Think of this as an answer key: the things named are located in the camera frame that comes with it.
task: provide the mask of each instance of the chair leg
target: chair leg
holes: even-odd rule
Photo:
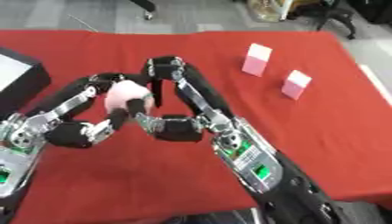
[[[154,12],[157,8],[155,4],[150,2],[149,0],[130,0],[130,1],[142,7],[144,10],[148,11],[149,13]]]
[[[350,34],[347,35],[347,38],[348,39],[355,39],[356,29],[355,29],[355,26],[354,26],[353,21],[350,16],[348,16],[346,14],[331,14],[331,15],[329,15],[329,18],[335,19],[336,21],[339,21],[343,25],[345,25],[348,28],[348,30],[350,31]]]
[[[316,31],[320,31],[321,28],[323,28],[323,26],[326,24],[326,21],[328,21],[329,17],[323,17],[321,18],[321,21],[318,23],[318,26],[316,27]]]

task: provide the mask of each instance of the chair wheel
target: chair wheel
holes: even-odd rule
[[[347,38],[351,40],[351,39],[355,39],[355,36],[353,34],[350,34],[347,36]]]
[[[154,14],[149,11],[145,11],[143,15],[145,20],[152,20],[154,18]]]

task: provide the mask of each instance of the black box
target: black box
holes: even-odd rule
[[[51,83],[38,60],[0,47],[0,119],[22,108]]]

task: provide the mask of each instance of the chair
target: chair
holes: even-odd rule
[[[300,16],[318,19],[317,31],[326,24],[329,19],[341,22],[350,31],[348,39],[355,39],[356,29],[353,24],[353,12],[338,8],[340,0],[321,0],[319,3],[299,5],[293,12],[289,13],[288,19],[296,19]]]
[[[151,20],[154,17],[154,13],[157,9],[155,4],[149,0],[130,0],[132,3],[144,9],[144,19]]]

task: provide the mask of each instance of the table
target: table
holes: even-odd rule
[[[261,78],[241,72],[254,42],[274,49]],[[149,57],[177,54],[334,199],[392,207],[391,108],[329,33],[0,31],[0,45],[42,60],[52,76],[31,104],[77,77],[137,73]],[[280,93],[293,69],[313,78],[299,101]],[[153,113],[170,112],[190,113],[165,83],[164,106]],[[104,114],[97,101],[80,119]],[[159,142],[129,123],[90,150],[48,146],[14,223],[115,223],[253,205],[207,137]]]

